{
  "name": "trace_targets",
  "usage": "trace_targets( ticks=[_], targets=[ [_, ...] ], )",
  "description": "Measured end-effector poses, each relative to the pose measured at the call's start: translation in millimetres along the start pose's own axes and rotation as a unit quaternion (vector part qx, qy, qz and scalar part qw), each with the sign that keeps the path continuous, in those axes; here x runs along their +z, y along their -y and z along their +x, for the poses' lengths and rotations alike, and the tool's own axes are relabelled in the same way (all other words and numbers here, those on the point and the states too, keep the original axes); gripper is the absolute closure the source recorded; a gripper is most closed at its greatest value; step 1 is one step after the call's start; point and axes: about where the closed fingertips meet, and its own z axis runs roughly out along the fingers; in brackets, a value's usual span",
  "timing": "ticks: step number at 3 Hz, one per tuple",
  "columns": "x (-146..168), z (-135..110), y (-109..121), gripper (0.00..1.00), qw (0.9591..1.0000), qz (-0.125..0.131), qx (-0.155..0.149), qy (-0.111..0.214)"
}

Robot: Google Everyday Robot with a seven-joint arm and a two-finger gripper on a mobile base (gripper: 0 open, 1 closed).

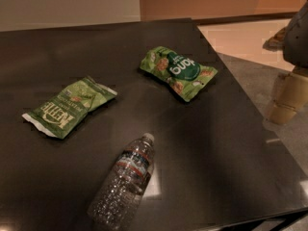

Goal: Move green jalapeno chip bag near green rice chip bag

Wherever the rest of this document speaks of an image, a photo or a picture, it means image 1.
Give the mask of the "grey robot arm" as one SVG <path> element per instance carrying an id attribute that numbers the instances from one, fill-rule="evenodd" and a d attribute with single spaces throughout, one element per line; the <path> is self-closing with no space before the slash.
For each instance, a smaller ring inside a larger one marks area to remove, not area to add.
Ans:
<path id="1" fill-rule="evenodd" d="M 281 50 L 283 59 L 294 66 L 290 73 L 278 78 L 267 113 L 268 121 L 285 124 L 308 103 L 308 0 L 263 48 Z"/>

